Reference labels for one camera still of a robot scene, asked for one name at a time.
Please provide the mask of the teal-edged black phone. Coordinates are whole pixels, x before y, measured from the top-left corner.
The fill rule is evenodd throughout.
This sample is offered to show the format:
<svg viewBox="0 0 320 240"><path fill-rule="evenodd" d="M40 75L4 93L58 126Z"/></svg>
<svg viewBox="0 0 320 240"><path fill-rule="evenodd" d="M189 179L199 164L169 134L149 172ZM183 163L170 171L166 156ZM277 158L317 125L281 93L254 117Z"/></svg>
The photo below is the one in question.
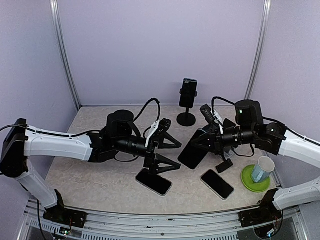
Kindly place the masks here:
<svg viewBox="0 0 320 240"><path fill-rule="evenodd" d="M208 154L208 151L192 146L191 141L205 133L203 129L198 129L177 158L180 163L191 170L196 169Z"/></svg>

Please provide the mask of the black round-base phone stand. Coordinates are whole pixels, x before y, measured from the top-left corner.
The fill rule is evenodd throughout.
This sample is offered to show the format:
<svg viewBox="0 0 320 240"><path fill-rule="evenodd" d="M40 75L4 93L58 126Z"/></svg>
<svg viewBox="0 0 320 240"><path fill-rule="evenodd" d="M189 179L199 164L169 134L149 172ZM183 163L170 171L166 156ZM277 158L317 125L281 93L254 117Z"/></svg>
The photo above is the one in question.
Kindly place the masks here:
<svg viewBox="0 0 320 240"><path fill-rule="evenodd" d="M190 108L185 108L185 112L180 113L176 121L183 127L191 127L196 123L196 117L190 113Z"/></svg>

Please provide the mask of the blue-edged black phone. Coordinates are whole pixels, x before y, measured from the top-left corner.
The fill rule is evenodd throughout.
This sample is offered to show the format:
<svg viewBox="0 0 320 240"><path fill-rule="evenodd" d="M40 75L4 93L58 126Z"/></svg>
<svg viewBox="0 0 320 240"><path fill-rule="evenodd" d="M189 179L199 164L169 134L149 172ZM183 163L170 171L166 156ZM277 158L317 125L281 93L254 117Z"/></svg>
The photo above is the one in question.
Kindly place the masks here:
<svg viewBox="0 0 320 240"><path fill-rule="evenodd" d="M198 81L195 79L184 78L182 88L180 89L179 106L182 108L192 109L194 106L197 92Z"/></svg>

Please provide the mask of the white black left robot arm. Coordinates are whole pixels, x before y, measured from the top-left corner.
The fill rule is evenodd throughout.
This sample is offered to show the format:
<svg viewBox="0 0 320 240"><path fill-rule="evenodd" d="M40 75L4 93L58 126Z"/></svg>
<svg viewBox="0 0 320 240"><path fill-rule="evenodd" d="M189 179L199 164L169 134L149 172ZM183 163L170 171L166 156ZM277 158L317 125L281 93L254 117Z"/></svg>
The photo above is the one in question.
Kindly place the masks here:
<svg viewBox="0 0 320 240"><path fill-rule="evenodd" d="M9 125L10 132L2 146L0 172L18 181L57 221L63 223L70 218L69 209L64 207L60 193L49 187L28 163L28 157L50 156L104 163L122 152L143 157L144 171L158 177L181 167L155 152L156 149L179 149L182 146L168 133L170 127L171 120L156 120L148 136L143 138L135 125L134 114L125 109L109 114L102 130L78 134L44 131L27 125L26 119L20 118Z"/></svg>

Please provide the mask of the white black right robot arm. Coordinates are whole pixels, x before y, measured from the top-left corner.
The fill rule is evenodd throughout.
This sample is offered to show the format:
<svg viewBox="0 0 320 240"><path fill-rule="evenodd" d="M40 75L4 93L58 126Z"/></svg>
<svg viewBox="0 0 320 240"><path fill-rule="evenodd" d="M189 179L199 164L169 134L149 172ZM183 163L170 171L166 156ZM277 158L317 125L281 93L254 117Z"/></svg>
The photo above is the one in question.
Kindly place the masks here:
<svg viewBox="0 0 320 240"><path fill-rule="evenodd" d="M200 108L210 128L205 134L191 140L191 144L215 155L224 155L225 148L240 145L254 145L275 156L281 155L297 159L314 167L320 166L320 143L300 135L289 129L284 123L262 115L261 105L255 100L240 100L233 104L235 122L226 119L221 122L213 106L204 105ZM256 210L256 218L266 222L276 210L308 204L320 199L320 179L291 187L268 190Z"/></svg>

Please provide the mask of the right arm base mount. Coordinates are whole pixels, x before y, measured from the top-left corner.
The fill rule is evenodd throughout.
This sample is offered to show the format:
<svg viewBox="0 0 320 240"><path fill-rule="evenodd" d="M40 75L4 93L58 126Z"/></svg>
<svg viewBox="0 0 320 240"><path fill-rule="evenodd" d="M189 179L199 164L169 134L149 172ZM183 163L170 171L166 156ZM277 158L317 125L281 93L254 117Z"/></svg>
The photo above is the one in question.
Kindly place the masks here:
<svg viewBox="0 0 320 240"><path fill-rule="evenodd" d="M242 228L260 225L281 219L283 212L271 207L258 207L238 213Z"/></svg>

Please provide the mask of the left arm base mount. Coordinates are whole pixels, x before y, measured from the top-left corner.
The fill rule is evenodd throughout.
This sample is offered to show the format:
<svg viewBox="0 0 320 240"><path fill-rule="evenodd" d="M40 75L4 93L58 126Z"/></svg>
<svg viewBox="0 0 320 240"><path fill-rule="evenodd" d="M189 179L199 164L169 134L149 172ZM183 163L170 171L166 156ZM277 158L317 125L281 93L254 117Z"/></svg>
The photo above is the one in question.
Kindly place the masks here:
<svg viewBox="0 0 320 240"><path fill-rule="evenodd" d="M52 207L45 210L43 218L54 223L83 229L87 215L84 211Z"/></svg>

